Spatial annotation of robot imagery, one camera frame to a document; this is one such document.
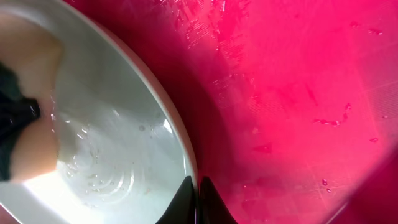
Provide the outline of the green yellow sponge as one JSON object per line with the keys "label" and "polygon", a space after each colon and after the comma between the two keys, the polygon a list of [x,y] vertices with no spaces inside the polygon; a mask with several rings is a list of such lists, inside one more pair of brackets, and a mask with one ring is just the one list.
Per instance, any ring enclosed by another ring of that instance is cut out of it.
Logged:
{"label": "green yellow sponge", "polygon": [[53,90],[64,48],[41,26],[1,14],[1,181],[55,170]]}

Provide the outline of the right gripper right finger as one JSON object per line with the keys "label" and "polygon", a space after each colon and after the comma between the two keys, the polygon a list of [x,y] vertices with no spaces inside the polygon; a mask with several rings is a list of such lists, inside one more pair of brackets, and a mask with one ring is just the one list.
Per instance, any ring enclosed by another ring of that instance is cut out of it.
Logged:
{"label": "right gripper right finger", "polygon": [[209,177],[201,180],[199,203],[199,224],[238,224]]}

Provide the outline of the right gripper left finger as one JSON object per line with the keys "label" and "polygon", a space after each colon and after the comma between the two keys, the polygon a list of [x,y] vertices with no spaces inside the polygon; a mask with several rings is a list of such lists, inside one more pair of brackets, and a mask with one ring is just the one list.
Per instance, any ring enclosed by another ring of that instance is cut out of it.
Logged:
{"label": "right gripper left finger", "polygon": [[156,224],[196,224],[196,195],[190,176],[184,178]]}

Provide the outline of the light blue plate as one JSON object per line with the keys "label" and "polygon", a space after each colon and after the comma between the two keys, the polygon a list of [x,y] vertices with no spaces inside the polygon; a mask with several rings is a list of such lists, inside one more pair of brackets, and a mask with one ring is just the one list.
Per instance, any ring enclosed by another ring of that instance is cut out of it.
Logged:
{"label": "light blue plate", "polygon": [[65,48],[55,85],[54,172],[1,185],[20,223],[155,223],[197,173],[183,122],[146,64],[118,37],[61,1],[2,1]]}

